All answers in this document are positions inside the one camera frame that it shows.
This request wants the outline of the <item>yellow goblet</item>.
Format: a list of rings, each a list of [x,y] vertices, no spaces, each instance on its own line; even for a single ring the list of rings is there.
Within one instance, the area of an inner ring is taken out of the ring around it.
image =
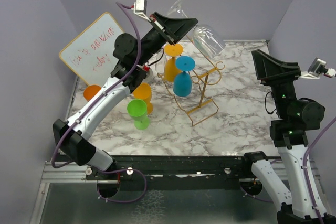
[[[152,99],[152,89],[151,86],[147,83],[141,83],[133,92],[133,95],[136,99],[140,99],[146,103],[147,113],[151,114],[153,112],[153,104],[151,103]]]
[[[167,44],[164,46],[164,52],[170,57],[164,67],[164,79],[168,82],[174,82],[175,77],[181,72],[176,66],[176,57],[183,52],[183,47],[181,44]]]

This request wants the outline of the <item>blue goblet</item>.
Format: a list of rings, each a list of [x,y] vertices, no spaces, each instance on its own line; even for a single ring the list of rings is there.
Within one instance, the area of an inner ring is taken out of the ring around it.
[[[189,74],[195,68],[195,61],[189,56],[180,56],[176,60],[176,67],[181,72],[175,77],[173,92],[178,97],[187,97],[192,90],[192,79]]]

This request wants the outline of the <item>clear wine glass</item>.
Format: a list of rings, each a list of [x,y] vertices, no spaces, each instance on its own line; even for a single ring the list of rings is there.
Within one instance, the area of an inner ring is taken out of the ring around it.
[[[156,54],[155,62],[156,62],[154,64],[155,71],[157,73],[163,73],[166,64],[166,56],[163,48],[161,48],[159,52]]]

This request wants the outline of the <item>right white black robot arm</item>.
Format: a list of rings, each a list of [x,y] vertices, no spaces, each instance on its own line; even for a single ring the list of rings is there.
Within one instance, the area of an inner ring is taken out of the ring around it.
[[[252,51],[256,77],[271,88],[277,120],[272,120],[270,137],[280,154],[289,186],[275,173],[263,152],[244,155],[241,171],[246,177],[256,177],[267,191],[277,210],[278,223],[335,223],[319,195],[309,164],[307,131],[318,130],[325,115],[325,107],[308,99],[297,99],[294,81],[332,78],[335,69],[327,68],[324,60],[316,58],[307,71],[298,63],[278,60],[262,50]]]

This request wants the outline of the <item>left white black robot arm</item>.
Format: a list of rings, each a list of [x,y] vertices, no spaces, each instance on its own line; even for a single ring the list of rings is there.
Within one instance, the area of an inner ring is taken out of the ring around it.
[[[154,12],[152,28],[144,37],[122,33],[114,42],[113,56],[118,62],[100,91],[74,116],[53,123],[56,149],[62,150],[77,165],[90,165],[104,179],[115,175],[112,156],[91,143],[93,132],[113,108],[127,98],[146,78],[142,65],[165,44],[177,44],[198,23],[196,18],[169,18]]]

